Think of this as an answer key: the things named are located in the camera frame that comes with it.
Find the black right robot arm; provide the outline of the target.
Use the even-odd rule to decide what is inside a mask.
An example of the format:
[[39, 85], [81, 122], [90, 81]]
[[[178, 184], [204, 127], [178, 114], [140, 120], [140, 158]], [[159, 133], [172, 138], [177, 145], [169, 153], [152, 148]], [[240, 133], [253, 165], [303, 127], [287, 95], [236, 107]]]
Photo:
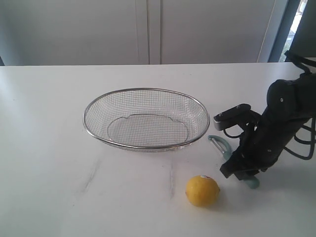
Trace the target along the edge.
[[259, 172], [265, 172], [278, 160], [282, 151], [301, 159], [310, 160], [316, 146], [316, 75], [309, 67], [309, 60], [290, 50], [285, 56], [303, 72], [296, 80], [278, 79], [267, 91], [267, 106], [262, 114], [249, 104], [239, 104], [217, 114], [215, 128], [226, 132], [239, 126], [243, 132], [237, 135], [238, 148], [220, 167], [229, 178], [255, 180]]

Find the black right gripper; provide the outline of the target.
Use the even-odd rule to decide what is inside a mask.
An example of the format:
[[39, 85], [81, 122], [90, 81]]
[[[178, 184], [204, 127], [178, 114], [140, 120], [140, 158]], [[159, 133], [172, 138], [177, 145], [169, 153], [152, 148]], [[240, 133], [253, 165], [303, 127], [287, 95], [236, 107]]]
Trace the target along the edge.
[[235, 175], [238, 180], [259, 182], [256, 175], [260, 169], [271, 167], [278, 159], [297, 131], [310, 119], [310, 116], [281, 118], [270, 111], [264, 111], [254, 135], [232, 153], [220, 171], [229, 178]]

